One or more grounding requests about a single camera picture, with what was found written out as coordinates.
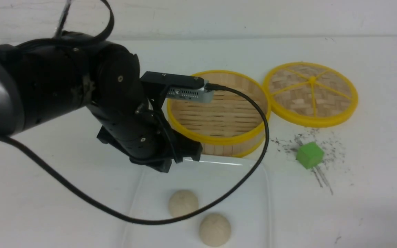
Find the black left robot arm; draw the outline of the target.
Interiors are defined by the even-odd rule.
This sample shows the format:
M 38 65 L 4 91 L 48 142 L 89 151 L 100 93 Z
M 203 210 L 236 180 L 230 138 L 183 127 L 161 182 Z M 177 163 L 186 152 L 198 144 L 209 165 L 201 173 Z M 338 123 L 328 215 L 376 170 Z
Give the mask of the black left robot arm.
M 1 44 L 0 141 L 86 107 L 101 123 L 100 142 L 167 173 L 185 157 L 199 161 L 203 148 L 171 128 L 161 107 L 170 89 L 204 85 L 199 77 L 141 74 L 138 56 L 110 41 L 30 51 Z

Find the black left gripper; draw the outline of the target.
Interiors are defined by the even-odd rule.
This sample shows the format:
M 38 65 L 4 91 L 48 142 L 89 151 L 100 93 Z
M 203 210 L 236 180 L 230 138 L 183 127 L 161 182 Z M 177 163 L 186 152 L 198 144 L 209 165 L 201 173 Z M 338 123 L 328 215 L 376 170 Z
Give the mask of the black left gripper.
M 150 110 L 148 104 L 141 103 L 124 111 L 92 103 L 88 110 L 102 125 L 99 140 L 124 152 L 132 163 L 168 173 L 172 161 L 180 163 L 185 157 L 200 161 L 202 144 L 174 133 L 160 108 Z

